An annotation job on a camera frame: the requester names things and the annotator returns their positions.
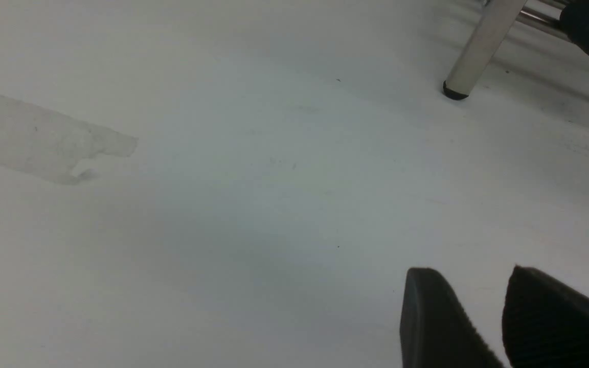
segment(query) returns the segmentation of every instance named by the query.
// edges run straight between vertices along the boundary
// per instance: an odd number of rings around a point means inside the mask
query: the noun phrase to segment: black chair leg cap
[[[468,94],[457,93],[456,91],[450,90],[447,88],[447,82],[442,83],[442,91],[444,92],[445,96],[456,101],[465,100],[465,98],[469,96]]]

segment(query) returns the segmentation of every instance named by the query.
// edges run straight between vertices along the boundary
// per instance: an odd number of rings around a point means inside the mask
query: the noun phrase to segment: metal chair leg
[[[462,100],[469,95],[525,3],[526,0],[491,0],[486,5],[479,25],[444,81],[447,97]]]

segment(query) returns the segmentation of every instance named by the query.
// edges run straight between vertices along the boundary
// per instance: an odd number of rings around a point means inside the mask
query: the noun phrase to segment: floor
[[[452,102],[478,16],[0,0],[0,95],[138,138],[78,184],[0,163],[0,367],[401,366],[411,266],[505,359],[515,264],[589,296],[589,59],[517,24]]]

